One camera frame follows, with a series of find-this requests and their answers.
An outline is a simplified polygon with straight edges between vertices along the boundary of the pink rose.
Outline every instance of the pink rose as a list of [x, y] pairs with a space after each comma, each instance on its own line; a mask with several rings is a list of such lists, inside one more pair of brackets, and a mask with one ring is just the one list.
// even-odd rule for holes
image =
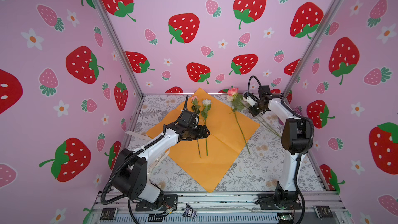
[[232, 87], [231, 89], [228, 90], [227, 94], [229, 96], [234, 96], [238, 92], [238, 89], [239, 88]]

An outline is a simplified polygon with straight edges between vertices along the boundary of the strawberry wallpaper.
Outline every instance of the strawberry wallpaper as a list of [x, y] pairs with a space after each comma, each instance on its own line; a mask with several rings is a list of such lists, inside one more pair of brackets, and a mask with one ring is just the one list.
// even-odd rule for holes
[[397, 0], [345, 0], [291, 106], [314, 121], [312, 154], [356, 224], [398, 222]]
[[138, 98], [92, 0], [0, 8], [0, 222], [86, 223]]
[[102, 2], [144, 93], [217, 93], [283, 90], [331, 0]]

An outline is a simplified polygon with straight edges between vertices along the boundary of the orange paper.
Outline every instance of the orange paper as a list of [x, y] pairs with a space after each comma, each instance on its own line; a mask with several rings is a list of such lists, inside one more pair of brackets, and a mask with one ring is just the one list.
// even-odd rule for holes
[[[201, 157], [199, 157], [198, 143], [193, 141], [181, 141], [170, 148], [169, 157], [174, 160], [183, 170], [195, 179], [208, 192], [212, 192], [231, 167], [245, 147], [242, 133], [239, 129], [231, 107], [210, 96], [202, 88], [195, 94], [198, 97], [198, 105], [203, 109], [202, 100], [210, 99], [212, 106], [208, 112], [206, 125], [210, 131], [207, 138], [209, 156], [206, 155], [206, 141], [199, 140]], [[191, 111], [192, 101], [188, 100], [188, 109]], [[151, 128], [147, 135], [156, 137], [163, 131], [163, 124], [176, 121], [184, 107], [184, 102], [176, 109], [169, 112], [167, 116], [156, 126]], [[254, 132], [260, 126], [240, 112], [236, 112], [239, 124], [248, 142]], [[203, 125], [203, 118], [199, 115], [199, 124]]]

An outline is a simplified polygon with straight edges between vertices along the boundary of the white patterned table surface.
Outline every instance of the white patterned table surface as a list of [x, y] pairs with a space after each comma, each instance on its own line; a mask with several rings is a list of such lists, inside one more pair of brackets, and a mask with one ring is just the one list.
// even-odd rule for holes
[[[221, 102], [231, 106], [226, 100], [226, 95], [212, 95]], [[185, 96], [180, 95], [148, 95], [135, 126], [135, 132], [145, 135], [146, 132], [173, 109], [185, 101]], [[243, 112], [255, 122], [245, 109]], [[283, 126], [272, 112], [266, 112], [263, 119], [274, 130], [281, 133]], [[132, 137], [129, 149], [142, 146], [147, 141]], [[284, 152], [280, 138], [267, 130], [263, 125], [257, 129], [249, 139], [250, 154], [243, 149], [236, 161], [232, 164], [222, 178], [215, 191], [274, 191], [276, 183], [282, 174]], [[152, 170], [150, 181], [164, 191], [205, 191], [188, 173], [178, 166], [170, 157], [166, 157]], [[323, 188], [316, 176], [310, 160], [305, 157], [298, 179], [298, 186], [302, 191], [322, 191]]]

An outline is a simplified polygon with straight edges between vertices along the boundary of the pink wall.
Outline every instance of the pink wall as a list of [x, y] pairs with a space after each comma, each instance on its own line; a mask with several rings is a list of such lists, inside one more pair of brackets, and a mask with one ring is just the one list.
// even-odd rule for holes
[[[117, 5], [119, 1], [123, 2], [122, 9]], [[268, 85], [273, 81], [280, 81], [273, 88], [283, 90], [290, 80], [290, 75], [284, 72], [285, 68], [289, 69], [290, 63], [301, 57], [309, 42], [307, 36], [298, 38], [294, 35], [300, 32], [301, 24], [309, 23], [313, 26], [319, 23], [321, 12], [316, 8], [319, 7], [325, 12], [331, 0], [288, 0], [284, 3], [280, 3], [279, 0], [103, 0], [103, 2], [124, 50], [129, 52], [131, 58], [137, 58], [135, 63], [133, 61], [133, 68], [136, 69], [135, 77], [144, 93], [164, 93], [172, 87], [180, 87], [185, 93], [195, 92], [198, 87], [209, 93], [216, 93], [231, 85], [246, 88], [251, 75], [261, 77], [261, 81]], [[301, 8], [306, 2], [312, 2], [316, 6], [306, 4]], [[130, 3], [134, 5], [127, 8], [126, 5]], [[219, 12], [215, 12], [218, 7], [221, 11], [219, 16], [217, 14]], [[239, 14], [243, 8], [250, 10], [249, 17], [255, 21], [242, 22], [239, 30], [240, 20], [235, 17], [234, 9], [237, 9]], [[299, 8], [300, 22], [296, 22], [295, 14]], [[182, 34], [179, 36], [180, 33], [177, 33], [177, 39], [182, 37], [185, 43], [173, 38], [168, 29], [169, 23], [172, 25], [172, 33], [173, 28], [181, 29]], [[246, 45], [239, 47], [241, 36], [243, 36], [241, 42]], [[228, 44], [220, 45], [219, 42], [222, 43], [223, 40]], [[275, 58], [275, 53], [279, 50], [283, 51], [283, 54]], [[214, 54], [212, 57], [207, 56], [210, 51]], [[238, 73], [242, 73], [241, 75], [235, 72], [228, 75], [233, 71], [232, 61], [240, 64], [238, 60], [233, 60], [237, 56], [241, 56], [240, 59], [248, 57], [249, 65], [253, 61], [258, 61], [253, 66], [246, 66], [245, 72], [250, 71], [249, 73], [245, 73], [245, 68], [241, 68], [240, 72], [236, 69]], [[148, 69], [145, 69], [148, 67], [148, 64], [144, 63], [146, 59], [149, 63]], [[190, 63], [199, 64], [188, 66], [188, 69], [193, 70], [190, 72], [193, 76], [187, 72], [187, 65]], [[196, 82], [199, 80], [199, 74], [205, 75], [209, 83], [207, 84], [204, 79], [204, 82]]]
[[[56, 12], [63, 23], [62, 32], [54, 27], [54, 12], [39, 7], [48, 25], [38, 4]], [[81, 0], [0, 0], [1, 223], [82, 223], [88, 213], [83, 209], [92, 207], [111, 172], [104, 152], [109, 154], [113, 144], [122, 141], [121, 119], [128, 126], [136, 107], [132, 84], [120, 60], [112, 57], [114, 47], [97, 11], [86, 0], [83, 4]], [[100, 46], [94, 37], [96, 26], [101, 31], [102, 37], [96, 35]], [[87, 48], [70, 55], [81, 46]], [[99, 69], [97, 80], [90, 78], [95, 71], [88, 69], [93, 62], [91, 56], [86, 58], [90, 52], [104, 68]], [[39, 78], [43, 71], [45, 81]], [[128, 90], [123, 111], [114, 97], [120, 76]], [[109, 100], [103, 83], [109, 85]], [[44, 86], [50, 87], [48, 97], [42, 93]], [[89, 101], [87, 112], [83, 111], [84, 99], [92, 99], [96, 108]], [[104, 114], [108, 116], [105, 124]], [[98, 152], [100, 133], [105, 134], [105, 143]], [[57, 160], [39, 167], [54, 158]]]
[[[293, 88], [291, 105], [301, 106], [304, 115], [323, 126], [316, 128], [312, 153], [324, 172], [329, 167], [335, 173], [331, 187], [340, 187], [340, 197], [357, 224], [398, 222], [397, 2], [345, 0], [332, 21], [335, 27], [322, 37]], [[381, 21], [368, 27], [368, 20], [378, 17]], [[318, 70], [313, 65], [316, 58]], [[346, 68], [338, 69], [345, 58]], [[329, 117], [335, 116], [327, 124], [326, 110], [321, 110], [325, 105]]]

